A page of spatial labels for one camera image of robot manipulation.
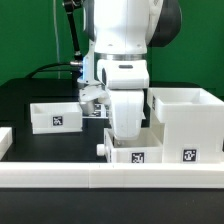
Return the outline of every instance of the black table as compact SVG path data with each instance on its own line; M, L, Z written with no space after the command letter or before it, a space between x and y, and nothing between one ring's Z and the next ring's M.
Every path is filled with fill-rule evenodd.
M30 103L77 100L70 80L13 79L2 85L0 127L13 127L14 136L2 162L105 162L96 143L103 143L108 120L85 119L81 133L32 135ZM223 208L221 189L0 189L1 224L219 224Z

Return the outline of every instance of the open box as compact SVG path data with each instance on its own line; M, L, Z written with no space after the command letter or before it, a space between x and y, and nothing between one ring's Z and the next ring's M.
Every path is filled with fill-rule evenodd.
M163 162L221 162L224 102L200 88L151 88L148 104L150 128L163 136Z
M82 131L79 103L38 103L30 105L33 134Z

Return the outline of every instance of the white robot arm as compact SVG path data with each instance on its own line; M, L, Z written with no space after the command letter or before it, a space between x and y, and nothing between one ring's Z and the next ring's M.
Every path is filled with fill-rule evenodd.
M159 26L159 21L164 9L170 10L170 7L175 12L173 14L179 17L179 22L174 24L174 28L169 27L168 37L162 39L165 35L161 36L162 26ZM107 94L104 97L109 98L110 122L114 137L118 140L134 140L141 129L143 89L149 87L145 60L147 46L153 46L153 39L156 45L165 45L165 42L168 43L179 32L181 14L178 2L176 0L86 0L84 17L85 31L95 43L94 56L92 56L95 58L94 78L105 86ZM164 18L163 23L169 23L167 20L170 18L167 15ZM86 95L89 94L80 92L82 102L87 101ZM102 95L101 89L96 96L102 97Z

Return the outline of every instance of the green background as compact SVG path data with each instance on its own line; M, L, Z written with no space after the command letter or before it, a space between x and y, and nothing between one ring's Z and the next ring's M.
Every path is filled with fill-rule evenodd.
M223 99L224 2L179 2L183 14L181 32L169 46L149 51L151 80L196 83ZM60 58L69 61L73 55L72 43L61 3L62 0L57 0ZM85 54L88 39L82 33L82 11L74 14L81 51ZM0 84L56 61L53 0L1 1Z

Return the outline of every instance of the white container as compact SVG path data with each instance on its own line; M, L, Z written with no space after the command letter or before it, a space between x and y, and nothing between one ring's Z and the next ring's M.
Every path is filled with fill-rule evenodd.
M33 134L82 131L79 103L30 104Z
M151 88L150 129L163 144L165 163L219 163L224 102L199 88Z
M0 160L12 144L12 128L0 128Z
M111 129L104 129L104 154L109 163L161 163L162 144L149 128L142 128L137 140L118 141Z

